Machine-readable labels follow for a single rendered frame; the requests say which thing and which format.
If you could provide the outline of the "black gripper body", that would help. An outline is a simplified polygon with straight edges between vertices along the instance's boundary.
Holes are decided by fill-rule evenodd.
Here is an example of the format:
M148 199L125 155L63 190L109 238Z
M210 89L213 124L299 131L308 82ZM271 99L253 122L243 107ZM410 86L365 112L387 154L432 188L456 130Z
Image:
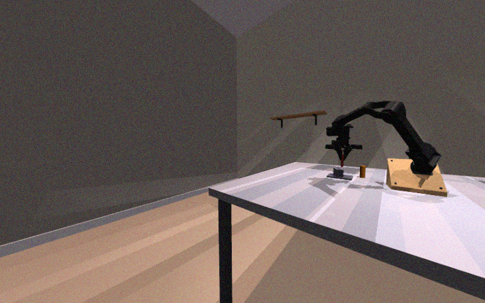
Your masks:
M350 145L349 144L349 136L338 136L337 138L337 145L326 145L326 149L335 149L335 150L341 150L341 148L344 148L344 150L351 150L351 149L358 149L362 150L362 145Z

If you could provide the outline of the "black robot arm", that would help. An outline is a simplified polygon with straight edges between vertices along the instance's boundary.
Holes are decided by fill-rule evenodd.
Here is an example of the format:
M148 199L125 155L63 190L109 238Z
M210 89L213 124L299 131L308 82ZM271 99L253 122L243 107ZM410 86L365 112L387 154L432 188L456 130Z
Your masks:
M381 112L375 110L381 108L384 108ZM383 119L395 127L408 146L405 154L412 160L410 169L413 174L433 175L433 170L436 168L436 163L441 155L431 144L422 141L407 120L406 109L402 102L368 102L348 114L338 116L332 122L332 127L327 127L327 136L349 136L349 128L353 128L353 126L347 123L364 114ZM347 125L344 126L345 124Z

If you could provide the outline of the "brown cylinder with orange end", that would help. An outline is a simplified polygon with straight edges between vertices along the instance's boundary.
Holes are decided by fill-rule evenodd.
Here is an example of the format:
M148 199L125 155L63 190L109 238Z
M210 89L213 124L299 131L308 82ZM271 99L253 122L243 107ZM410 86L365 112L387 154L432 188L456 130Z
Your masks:
M366 175L366 166L360 166L360 178L365 178Z

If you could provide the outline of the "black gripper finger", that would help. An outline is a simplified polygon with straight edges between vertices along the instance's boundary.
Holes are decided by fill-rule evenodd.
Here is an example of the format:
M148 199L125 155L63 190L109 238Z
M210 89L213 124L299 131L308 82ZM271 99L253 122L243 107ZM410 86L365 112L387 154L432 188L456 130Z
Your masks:
M344 151L344 160L346 159L347 155L350 153L352 150L343 150Z
M335 150L335 149L334 149ZM338 154L339 159L342 159L342 150L335 150Z

